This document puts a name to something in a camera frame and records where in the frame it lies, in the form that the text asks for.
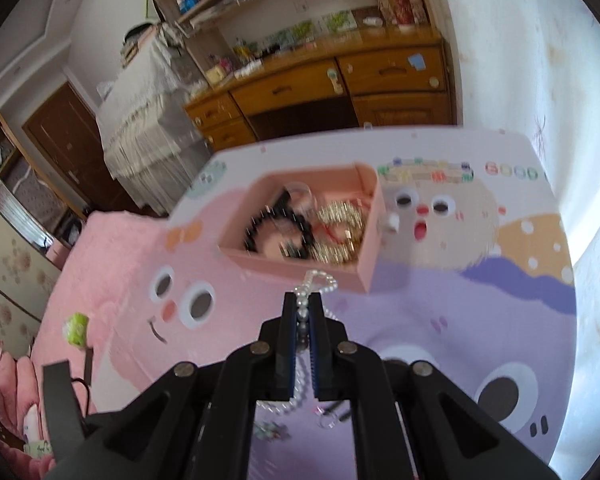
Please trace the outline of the brown wooden door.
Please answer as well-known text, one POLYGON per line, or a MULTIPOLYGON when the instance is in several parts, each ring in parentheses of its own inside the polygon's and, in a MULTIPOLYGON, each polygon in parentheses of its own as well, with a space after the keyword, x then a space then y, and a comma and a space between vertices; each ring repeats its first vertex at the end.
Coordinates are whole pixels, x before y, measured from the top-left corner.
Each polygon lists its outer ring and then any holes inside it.
POLYGON ((27 119, 23 130, 72 188, 98 211, 138 208, 105 165, 95 116, 66 82, 27 119))

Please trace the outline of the pink fluffy blanket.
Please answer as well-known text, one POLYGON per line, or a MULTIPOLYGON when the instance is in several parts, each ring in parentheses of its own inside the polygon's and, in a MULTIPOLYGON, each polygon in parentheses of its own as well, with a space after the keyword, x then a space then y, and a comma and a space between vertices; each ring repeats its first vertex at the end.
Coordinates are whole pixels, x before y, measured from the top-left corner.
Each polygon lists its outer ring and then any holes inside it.
POLYGON ((132 277, 165 229, 166 220, 127 212, 91 216, 50 294, 36 333, 18 324, 15 310, 0 302, 0 330, 13 328, 26 345, 26 352, 14 358, 7 351, 6 336, 0 335, 0 424, 16 438, 23 440, 26 434, 46 438, 45 365, 67 360, 74 376, 83 374, 86 352, 69 344, 64 335, 70 318, 86 317, 86 343, 98 363, 132 277))

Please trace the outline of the green snack packet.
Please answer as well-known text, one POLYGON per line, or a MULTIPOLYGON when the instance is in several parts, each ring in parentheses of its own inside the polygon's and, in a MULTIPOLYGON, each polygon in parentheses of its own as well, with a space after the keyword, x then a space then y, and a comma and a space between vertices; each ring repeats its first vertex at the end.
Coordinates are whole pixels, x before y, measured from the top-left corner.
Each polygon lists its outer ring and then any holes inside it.
POLYGON ((84 313, 76 312, 66 319, 62 334, 70 346, 85 349, 87 347, 87 327, 90 319, 84 313))

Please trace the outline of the pink plastic tray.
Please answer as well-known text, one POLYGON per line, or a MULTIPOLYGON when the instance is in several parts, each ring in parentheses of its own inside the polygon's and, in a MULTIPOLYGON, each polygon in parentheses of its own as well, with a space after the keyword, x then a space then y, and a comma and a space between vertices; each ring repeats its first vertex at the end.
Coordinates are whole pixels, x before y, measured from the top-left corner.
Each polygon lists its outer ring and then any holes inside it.
POLYGON ((349 292, 368 292, 380 248, 380 219, 386 212, 379 178, 371 166, 354 162, 344 166, 274 171, 246 188, 235 188, 216 198, 215 218, 220 252, 242 270, 271 278, 303 278, 309 270, 332 275, 349 292), (314 214, 306 218, 283 204, 284 186, 303 182, 316 197, 314 214), (344 266, 315 261, 311 249, 318 208, 333 200, 348 200, 366 213, 366 229, 358 260, 344 266))

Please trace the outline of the wooden desk with drawers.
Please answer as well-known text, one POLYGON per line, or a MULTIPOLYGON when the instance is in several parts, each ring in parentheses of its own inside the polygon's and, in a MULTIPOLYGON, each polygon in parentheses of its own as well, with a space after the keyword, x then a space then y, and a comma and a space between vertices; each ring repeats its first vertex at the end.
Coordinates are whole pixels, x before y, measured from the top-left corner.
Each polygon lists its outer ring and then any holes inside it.
POLYGON ((314 132, 457 122, 437 29, 361 29, 274 55, 185 107, 212 151, 314 132))

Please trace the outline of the cartoon printed table mat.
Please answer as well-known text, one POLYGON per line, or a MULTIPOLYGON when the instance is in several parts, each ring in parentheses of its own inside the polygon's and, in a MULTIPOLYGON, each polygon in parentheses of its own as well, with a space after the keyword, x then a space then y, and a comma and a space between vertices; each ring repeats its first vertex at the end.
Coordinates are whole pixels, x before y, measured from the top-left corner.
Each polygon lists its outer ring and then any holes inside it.
POLYGON ((93 402, 124 408, 169 367, 206 365, 256 338, 316 267, 287 261, 288 221, 251 217, 282 193, 300 214, 350 200, 367 247, 326 271, 323 301, 382 358, 427 361, 542 462, 567 411, 576 291, 555 197, 518 133, 385 128, 217 154, 140 259, 106 341, 93 402))

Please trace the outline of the yellow mug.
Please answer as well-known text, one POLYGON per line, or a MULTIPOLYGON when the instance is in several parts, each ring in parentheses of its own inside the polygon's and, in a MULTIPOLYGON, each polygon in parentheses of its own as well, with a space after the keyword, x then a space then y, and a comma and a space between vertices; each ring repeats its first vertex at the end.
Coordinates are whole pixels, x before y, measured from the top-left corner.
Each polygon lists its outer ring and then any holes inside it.
POLYGON ((209 68, 205 73, 208 83, 212 86, 216 86, 220 84, 227 76, 227 72, 225 68, 221 65, 215 65, 212 68, 209 68))

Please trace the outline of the red patterned paper cup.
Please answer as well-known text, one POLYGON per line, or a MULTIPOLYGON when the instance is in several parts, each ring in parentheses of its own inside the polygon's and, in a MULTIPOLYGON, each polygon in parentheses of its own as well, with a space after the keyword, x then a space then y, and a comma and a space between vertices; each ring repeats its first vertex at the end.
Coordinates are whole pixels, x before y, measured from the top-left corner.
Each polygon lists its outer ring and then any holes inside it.
POLYGON ((388 0, 396 24, 401 28, 426 25, 427 13, 422 0, 388 0))

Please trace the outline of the white lace covered furniture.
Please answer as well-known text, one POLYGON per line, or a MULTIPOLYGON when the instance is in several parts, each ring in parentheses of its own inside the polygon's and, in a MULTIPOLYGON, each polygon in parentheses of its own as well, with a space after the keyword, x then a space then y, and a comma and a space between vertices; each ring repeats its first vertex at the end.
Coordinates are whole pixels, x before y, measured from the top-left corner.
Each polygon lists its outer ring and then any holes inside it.
POLYGON ((135 205, 170 214, 211 157, 185 111, 208 88, 178 33, 159 25, 96 114, 104 162, 135 205))

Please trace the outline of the gold rhinestone leaf jewelry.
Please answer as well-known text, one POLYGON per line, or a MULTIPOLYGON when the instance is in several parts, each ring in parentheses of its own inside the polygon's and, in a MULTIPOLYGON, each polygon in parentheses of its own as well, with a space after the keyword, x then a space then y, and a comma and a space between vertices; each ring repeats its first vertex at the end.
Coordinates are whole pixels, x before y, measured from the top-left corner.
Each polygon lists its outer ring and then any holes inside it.
POLYGON ((344 266, 358 260, 366 229, 366 213, 348 200, 333 200, 315 214, 315 235, 311 249, 315 261, 332 266, 344 266))

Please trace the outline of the white floral curtain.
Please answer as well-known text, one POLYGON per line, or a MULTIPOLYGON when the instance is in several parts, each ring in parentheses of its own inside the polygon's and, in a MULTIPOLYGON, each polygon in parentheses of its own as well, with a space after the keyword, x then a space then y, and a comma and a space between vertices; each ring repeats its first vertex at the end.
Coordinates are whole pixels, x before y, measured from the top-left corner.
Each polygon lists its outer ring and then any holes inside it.
POLYGON ((580 476, 600 455, 600 24, 582 0, 429 1, 454 30, 462 121, 528 136, 558 201, 578 343, 552 462, 580 476))

